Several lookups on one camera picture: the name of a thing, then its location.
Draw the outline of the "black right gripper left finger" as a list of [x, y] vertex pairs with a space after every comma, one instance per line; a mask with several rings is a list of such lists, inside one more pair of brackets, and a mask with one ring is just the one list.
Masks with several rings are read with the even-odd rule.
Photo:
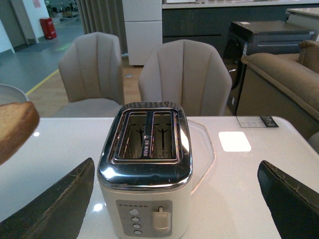
[[2, 239], [75, 239], [93, 191], [95, 165], [87, 158], [0, 223]]

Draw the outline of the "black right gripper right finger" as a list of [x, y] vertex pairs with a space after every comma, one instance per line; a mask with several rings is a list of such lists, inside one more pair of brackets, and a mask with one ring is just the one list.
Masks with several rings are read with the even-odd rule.
[[262, 196], [283, 239], [319, 237], [319, 194], [263, 160], [257, 178]]

